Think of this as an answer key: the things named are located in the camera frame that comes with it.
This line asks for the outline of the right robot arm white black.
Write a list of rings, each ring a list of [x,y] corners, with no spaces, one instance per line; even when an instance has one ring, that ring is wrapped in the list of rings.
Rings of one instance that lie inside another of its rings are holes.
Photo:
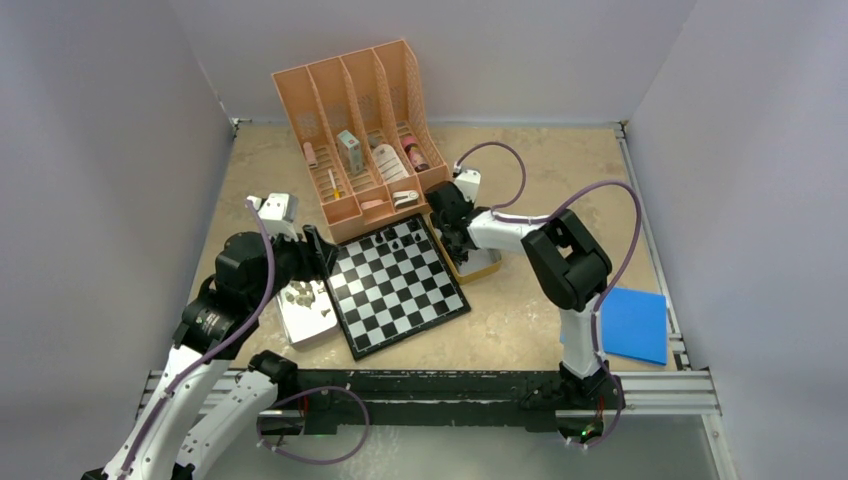
[[[427,190],[425,199],[432,209],[431,224],[456,267],[480,262],[485,252],[524,255],[559,311],[564,399],[576,407],[596,399],[608,378],[597,309],[612,262],[576,213],[565,209],[548,219],[499,217],[490,208],[475,206],[448,181]]]

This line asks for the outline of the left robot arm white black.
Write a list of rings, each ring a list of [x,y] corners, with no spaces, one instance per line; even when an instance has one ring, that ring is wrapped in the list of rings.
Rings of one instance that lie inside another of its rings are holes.
[[[183,310],[160,381],[130,435],[85,479],[202,479],[261,407],[297,399],[297,366],[270,352],[207,414],[218,380],[255,332],[265,306],[293,281],[324,281],[338,257],[312,225],[294,237],[265,230],[230,236],[197,297]]]

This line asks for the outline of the pile of white chess pieces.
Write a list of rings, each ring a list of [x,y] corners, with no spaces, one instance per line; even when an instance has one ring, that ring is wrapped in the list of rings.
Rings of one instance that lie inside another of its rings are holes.
[[[329,315],[330,295],[322,281],[293,281],[280,293],[281,308],[297,313]]]

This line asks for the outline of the black white chess board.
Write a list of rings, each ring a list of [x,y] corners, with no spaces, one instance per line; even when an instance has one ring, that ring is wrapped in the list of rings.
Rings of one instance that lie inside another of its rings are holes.
[[[399,251],[392,250],[388,229],[396,230]],[[383,236],[379,244],[377,232]],[[415,232],[422,237],[418,243]],[[337,247],[327,287],[356,361],[471,311],[421,214]]]

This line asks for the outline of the white stapler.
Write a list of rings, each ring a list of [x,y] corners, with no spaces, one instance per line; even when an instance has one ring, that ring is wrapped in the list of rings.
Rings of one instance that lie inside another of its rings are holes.
[[[395,211],[416,206],[420,195],[416,190],[397,191],[392,194],[392,204]]]

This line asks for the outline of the silver metal tin tray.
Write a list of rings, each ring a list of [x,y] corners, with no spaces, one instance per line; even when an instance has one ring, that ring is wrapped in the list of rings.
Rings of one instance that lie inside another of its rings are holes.
[[[328,316],[322,317],[318,314],[297,313],[282,309],[280,302],[281,291],[276,295],[275,301],[286,339],[294,348],[308,348],[311,344],[326,338],[337,329],[338,319],[331,296],[332,310]]]

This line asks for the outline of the yellow white pen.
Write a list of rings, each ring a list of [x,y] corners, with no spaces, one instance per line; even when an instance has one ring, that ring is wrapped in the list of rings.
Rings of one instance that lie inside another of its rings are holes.
[[[339,187],[338,181],[336,180],[336,173],[333,168],[327,169],[327,177],[330,182],[331,194],[334,200],[339,200],[342,198],[343,193]]]

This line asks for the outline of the white paper pack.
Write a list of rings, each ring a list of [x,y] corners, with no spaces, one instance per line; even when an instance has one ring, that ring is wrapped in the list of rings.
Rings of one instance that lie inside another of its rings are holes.
[[[372,156],[384,183],[392,183],[409,176],[400,156],[391,145],[377,145],[372,149]]]

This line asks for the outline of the pink bottle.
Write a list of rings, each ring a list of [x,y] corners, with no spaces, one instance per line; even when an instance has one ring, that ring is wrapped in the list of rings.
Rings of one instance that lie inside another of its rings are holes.
[[[400,139],[404,152],[415,172],[423,172],[430,168],[418,140],[412,135],[406,135]]]

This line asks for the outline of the white green carton box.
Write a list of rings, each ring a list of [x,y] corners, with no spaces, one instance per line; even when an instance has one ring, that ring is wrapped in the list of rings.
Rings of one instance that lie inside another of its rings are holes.
[[[336,135],[337,149],[347,161],[348,169],[354,176],[365,171],[365,161],[361,142],[349,130],[342,130]]]

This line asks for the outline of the peach plastic desk organizer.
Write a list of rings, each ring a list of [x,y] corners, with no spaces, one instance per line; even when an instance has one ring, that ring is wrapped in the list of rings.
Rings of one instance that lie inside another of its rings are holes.
[[[420,197],[416,206],[395,211],[392,194],[426,190],[451,177],[451,168],[428,129],[417,58],[404,40],[331,57],[275,72],[272,75],[298,144],[308,144],[316,161],[309,175],[320,210],[333,240],[352,239],[429,207]],[[349,130],[361,142],[365,171],[352,175],[340,155],[336,135]],[[417,138],[430,168],[415,172],[400,139]],[[400,156],[407,178],[384,183],[372,149],[391,145]],[[327,169],[333,168],[343,193],[331,194]]]

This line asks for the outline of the blue foam pad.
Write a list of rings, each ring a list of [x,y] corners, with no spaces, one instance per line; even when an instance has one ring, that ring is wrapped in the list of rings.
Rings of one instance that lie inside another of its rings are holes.
[[[604,355],[652,366],[668,364],[667,302],[655,293],[615,287],[598,314],[598,341]],[[590,309],[561,312],[562,359],[583,372],[595,359]]]

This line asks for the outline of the black metal base rail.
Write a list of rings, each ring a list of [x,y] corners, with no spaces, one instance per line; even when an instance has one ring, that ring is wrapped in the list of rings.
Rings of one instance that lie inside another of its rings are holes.
[[[209,393],[207,414],[247,375],[228,370]],[[519,427],[593,438],[626,415],[717,414],[703,371],[622,372],[588,397],[570,394],[556,371],[300,369],[292,393],[279,393],[259,416],[301,420],[310,435],[340,426]]]

